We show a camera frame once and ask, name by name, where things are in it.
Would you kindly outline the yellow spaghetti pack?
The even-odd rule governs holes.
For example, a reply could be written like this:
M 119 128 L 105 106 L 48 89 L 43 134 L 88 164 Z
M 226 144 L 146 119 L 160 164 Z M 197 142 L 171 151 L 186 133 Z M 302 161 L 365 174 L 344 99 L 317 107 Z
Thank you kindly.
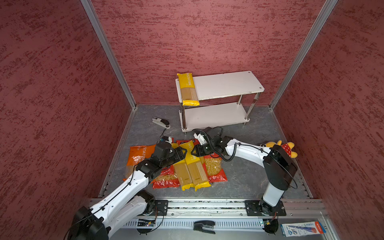
M 182 157 L 184 157 L 184 159 L 173 164 L 175 176 L 178 178 L 183 191 L 195 187 L 185 160 L 187 152 L 187 149 L 181 148 Z
M 188 107 L 200 105 L 192 73 L 177 74 L 181 90 L 182 104 Z
M 186 164 L 189 170 L 189 173 L 192 177 L 193 187 L 195 191 L 202 188 L 209 188 L 211 186 L 206 170 L 205 165 L 203 164 L 203 157 L 196 157 L 192 155 L 192 150 L 195 145 L 193 141 L 189 141 L 180 145 L 181 148 L 187 150 L 186 154 Z

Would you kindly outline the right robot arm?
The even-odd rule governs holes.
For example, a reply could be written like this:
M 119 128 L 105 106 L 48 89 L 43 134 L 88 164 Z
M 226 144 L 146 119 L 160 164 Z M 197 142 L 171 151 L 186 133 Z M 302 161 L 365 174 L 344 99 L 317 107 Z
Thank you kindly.
M 229 136 L 222 136 L 222 132 L 215 136 L 209 135 L 212 128 L 204 130 L 194 129 L 193 134 L 198 144 L 194 146 L 191 154 L 195 157 L 205 157 L 216 154 L 225 162 L 235 157 L 250 161 L 264 168 L 269 184 L 259 201 L 257 212 L 264 216 L 278 214 L 282 209 L 281 198 L 285 191 L 295 182 L 294 176 L 298 166 L 294 163 L 298 154 L 293 151 L 295 144 L 282 141 L 268 142 L 262 146 L 255 146 L 241 142 Z

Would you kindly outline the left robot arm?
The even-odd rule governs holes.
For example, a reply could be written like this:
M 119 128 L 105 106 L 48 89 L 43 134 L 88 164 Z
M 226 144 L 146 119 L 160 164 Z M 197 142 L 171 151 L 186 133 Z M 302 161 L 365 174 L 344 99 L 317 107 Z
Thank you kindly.
M 108 240 L 134 217 L 150 214 L 154 196 L 145 188 L 164 168 L 185 159 L 187 150 L 173 148 L 168 142 L 159 142 L 150 158 L 134 166 L 132 174 L 111 194 L 90 208 L 81 207 L 65 234 L 66 240 Z

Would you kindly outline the red pasta bag middle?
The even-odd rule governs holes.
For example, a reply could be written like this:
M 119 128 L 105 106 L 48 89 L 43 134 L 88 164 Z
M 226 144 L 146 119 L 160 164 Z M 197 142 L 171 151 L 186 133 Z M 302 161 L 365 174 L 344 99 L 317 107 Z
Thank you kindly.
M 177 140 L 176 143 L 178 145 L 182 145 L 182 144 L 185 144 L 185 143 L 189 143 L 189 142 L 192 142 L 193 143 L 193 146 L 196 145 L 196 139 L 192 139 L 192 140 Z

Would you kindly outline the red pasta bag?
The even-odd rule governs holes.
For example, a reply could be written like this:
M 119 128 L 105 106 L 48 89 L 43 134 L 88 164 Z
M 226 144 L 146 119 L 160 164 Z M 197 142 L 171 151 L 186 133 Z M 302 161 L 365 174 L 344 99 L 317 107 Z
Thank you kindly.
M 222 168 L 222 158 L 217 155 L 204 156 L 203 160 L 210 183 L 227 182 L 227 176 Z
M 185 143 L 189 143 L 189 142 L 192 142 L 193 143 L 193 146 L 196 145 L 196 139 L 192 139 L 192 140 L 177 140 L 176 143 L 178 145 L 182 145 L 182 144 L 185 144 Z
M 153 189 L 180 187 L 180 182 L 176 177 L 174 166 L 170 166 L 169 168 L 163 169 L 161 174 L 152 181 L 152 184 Z

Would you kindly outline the red pasta bag right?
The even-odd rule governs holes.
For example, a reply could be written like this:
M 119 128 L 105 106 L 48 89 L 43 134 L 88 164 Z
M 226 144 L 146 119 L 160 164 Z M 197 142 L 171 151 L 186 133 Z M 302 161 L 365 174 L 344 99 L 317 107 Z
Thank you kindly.
M 203 160 L 210 183 L 227 182 L 227 176 L 222 168 L 222 158 L 217 155 L 204 156 Z

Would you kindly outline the red pasta bag left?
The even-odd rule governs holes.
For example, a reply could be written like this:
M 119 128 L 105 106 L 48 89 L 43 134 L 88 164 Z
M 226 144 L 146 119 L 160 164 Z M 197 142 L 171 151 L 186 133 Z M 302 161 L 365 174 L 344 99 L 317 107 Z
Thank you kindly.
M 153 189 L 180 187 L 180 182 L 176 177 L 174 166 L 170 166 L 169 168 L 163 169 L 161 174 L 152 181 L 152 184 Z

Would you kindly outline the orange pasta bag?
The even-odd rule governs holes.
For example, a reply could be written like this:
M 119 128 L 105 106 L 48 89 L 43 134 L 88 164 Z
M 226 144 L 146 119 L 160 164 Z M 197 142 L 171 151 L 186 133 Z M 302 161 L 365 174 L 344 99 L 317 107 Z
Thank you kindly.
M 155 151 L 155 146 L 156 145 L 130 147 L 125 176 L 123 178 L 124 181 L 132 174 L 135 165 L 152 156 Z

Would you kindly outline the white two-tier shelf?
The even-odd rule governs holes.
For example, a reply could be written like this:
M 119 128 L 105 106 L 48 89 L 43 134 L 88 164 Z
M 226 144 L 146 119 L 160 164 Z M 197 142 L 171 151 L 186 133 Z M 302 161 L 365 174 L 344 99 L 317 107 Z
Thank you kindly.
M 265 88 L 251 71 L 193 77 L 200 102 L 228 97 L 239 97 L 236 102 L 186 109 L 183 106 L 179 79 L 175 79 L 180 102 L 182 132 L 206 127 L 246 124 Z

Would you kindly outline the white black stapler on floor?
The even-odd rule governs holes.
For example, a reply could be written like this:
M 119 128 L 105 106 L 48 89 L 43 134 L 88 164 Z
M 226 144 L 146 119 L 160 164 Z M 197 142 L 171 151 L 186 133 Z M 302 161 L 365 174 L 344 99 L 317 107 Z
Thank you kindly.
M 171 127 L 170 122 L 168 120 L 165 120 L 165 119 L 153 117 L 152 122 L 155 123 L 156 125 L 159 125 L 159 126 L 165 128 L 165 129 L 169 129 Z

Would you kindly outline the black stapler front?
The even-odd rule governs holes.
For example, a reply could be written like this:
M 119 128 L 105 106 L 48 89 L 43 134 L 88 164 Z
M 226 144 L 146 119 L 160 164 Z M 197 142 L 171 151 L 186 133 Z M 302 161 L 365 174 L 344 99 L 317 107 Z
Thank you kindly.
M 201 233 L 215 235 L 216 234 L 216 232 L 214 231 L 215 225 L 216 223 L 214 221 L 209 221 L 209 220 L 196 221 L 194 222 L 193 230 Z

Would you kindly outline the yellow plush toy red dress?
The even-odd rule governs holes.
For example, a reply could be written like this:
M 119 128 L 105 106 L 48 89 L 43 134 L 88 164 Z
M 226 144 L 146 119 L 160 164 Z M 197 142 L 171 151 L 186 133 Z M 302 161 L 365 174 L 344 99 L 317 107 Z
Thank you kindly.
M 293 148 L 295 147 L 295 144 L 292 142 L 288 142 L 286 144 L 283 144 L 282 140 L 279 140 L 277 143 L 275 142 L 268 142 L 265 144 L 266 147 L 272 148 L 274 145 L 278 145 L 284 149 L 284 151 L 289 155 L 290 158 L 295 159 L 298 154 L 293 151 Z

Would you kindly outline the white blue toothpaste box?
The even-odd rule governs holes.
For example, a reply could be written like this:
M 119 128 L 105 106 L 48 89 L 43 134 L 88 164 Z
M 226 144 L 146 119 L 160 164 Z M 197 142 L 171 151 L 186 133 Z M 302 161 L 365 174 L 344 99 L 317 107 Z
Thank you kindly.
M 319 221 L 281 224 L 281 230 L 284 237 L 302 237 L 326 233 L 325 228 Z

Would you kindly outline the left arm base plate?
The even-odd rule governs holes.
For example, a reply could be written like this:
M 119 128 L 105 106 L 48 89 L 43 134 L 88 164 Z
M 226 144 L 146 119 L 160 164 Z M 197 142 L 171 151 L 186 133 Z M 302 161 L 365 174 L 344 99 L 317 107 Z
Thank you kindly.
M 168 200 L 153 200 L 147 203 L 147 206 L 142 213 L 143 216 L 157 216 L 159 213 L 162 215 L 167 215 L 168 211 Z

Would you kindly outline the aluminium front rail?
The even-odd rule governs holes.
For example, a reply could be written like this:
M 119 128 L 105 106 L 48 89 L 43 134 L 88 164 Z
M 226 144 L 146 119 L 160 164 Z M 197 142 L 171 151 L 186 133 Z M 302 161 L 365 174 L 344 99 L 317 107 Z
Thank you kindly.
M 137 229 L 150 233 L 161 229 L 193 229 L 194 222 L 209 220 L 216 223 L 214 231 L 246 231 L 275 233 L 279 224 L 276 221 L 291 222 L 319 221 L 325 228 L 326 240 L 338 240 L 339 236 L 331 222 L 322 200 L 298 199 L 282 200 L 287 215 L 285 217 L 247 216 L 243 199 L 168 199 L 167 215 L 138 215 L 125 223 L 122 228 Z

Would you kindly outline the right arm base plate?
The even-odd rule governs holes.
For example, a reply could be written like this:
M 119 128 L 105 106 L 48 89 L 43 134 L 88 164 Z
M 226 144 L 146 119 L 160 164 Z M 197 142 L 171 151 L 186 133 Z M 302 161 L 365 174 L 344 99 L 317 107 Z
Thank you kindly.
M 272 207 L 264 200 L 246 200 L 245 209 L 247 216 L 285 217 L 287 215 L 282 201 L 278 201 L 277 205 Z

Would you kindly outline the left corner aluminium post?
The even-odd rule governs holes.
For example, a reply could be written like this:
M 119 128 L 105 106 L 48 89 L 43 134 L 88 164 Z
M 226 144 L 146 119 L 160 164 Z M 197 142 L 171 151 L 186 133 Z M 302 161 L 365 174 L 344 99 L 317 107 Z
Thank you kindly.
M 118 63 L 118 60 L 113 52 L 113 49 L 108 41 L 106 33 L 102 27 L 102 24 L 97 16 L 95 8 L 90 0 L 81 0 L 82 6 L 91 22 L 91 25 L 103 47 L 103 50 L 113 68 L 113 71 L 122 87 L 122 90 L 129 101 L 131 108 L 135 111 L 137 109 L 137 103 L 134 99 L 134 96 L 128 86 L 126 78 L 123 74 L 123 71 Z

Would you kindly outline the corner aluminium post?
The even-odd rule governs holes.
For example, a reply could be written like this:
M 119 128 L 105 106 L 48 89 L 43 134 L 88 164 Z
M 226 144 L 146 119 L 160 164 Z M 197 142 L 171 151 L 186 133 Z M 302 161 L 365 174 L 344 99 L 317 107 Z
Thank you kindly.
M 325 3 L 322 6 L 317 18 L 314 21 L 310 31 L 308 32 L 303 44 L 301 45 L 300 50 L 298 51 L 293 63 L 291 64 L 287 74 L 285 75 L 283 82 L 281 83 L 278 91 L 276 92 L 275 96 L 273 97 L 273 99 L 269 105 L 270 111 L 273 111 L 275 109 L 275 107 L 277 106 L 279 100 L 283 96 L 283 93 L 285 92 L 289 83 L 293 79 L 296 71 L 300 67 L 301 63 L 303 62 L 308 51 L 312 47 L 313 43 L 315 42 L 317 36 L 319 35 L 320 31 L 322 30 L 324 24 L 326 23 L 327 19 L 331 15 L 331 13 L 332 13 L 334 7 L 337 5 L 337 3 L 338 3 L 338 0 L 326 0 L 325 1 Z
M 135 111 L 137 109 L 137 103 L 134 99 L 134 96 L 128 86 L 126 78 L 123 74 L 123 71 L 118 63 L 118 60 L 113 52 L 113 49 L 108 41 L 106 33 L 102 27 L 102 24 L 97 16 L 95 8 L 90 0 L 81 0 L 82 6 L 91 22 L 91 25 L 103 47 L 103 50 L 113 68 L 113 71 L 122 87 L 122 90 L 129 101 L 131 108 Z

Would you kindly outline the right corner aluminium post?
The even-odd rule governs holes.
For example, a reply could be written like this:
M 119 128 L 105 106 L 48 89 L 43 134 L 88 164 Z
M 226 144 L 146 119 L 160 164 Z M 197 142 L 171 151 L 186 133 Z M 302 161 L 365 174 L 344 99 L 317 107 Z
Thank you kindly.
M 325 1 L 325 3 L 322 6 L 317 18 L 314 21 L 310 31 L 308 32 L 303 44 L 301 45 L 300 50 L 298 51 L 293 63 L 291 64 L 287 74 L 285 75 L 283 82 L 281 83 L 278 91 L 276 92 L 275 96 L 273 97 L 273 99 L 269 105 L 270 111 L 273 111 L 275 109 L 275 107 L 277 106 L 279 100 L 283 96 L 283 93 L 285 92 L 289 83 L 293 79 L 296 71 L 300 67 L 301 63 L 303 62 L 308 51 L 312 47 L 313 43 L 315 42 L 317 36 L 319 35 L 320 31 L 322 30 L 324 24 L 326 23 L 327 19 L 331 15 L 331 13 L 332 13 L 334 7 L 337 5 L 337 3 L 338 3 L 338 0 L 326 0 Z

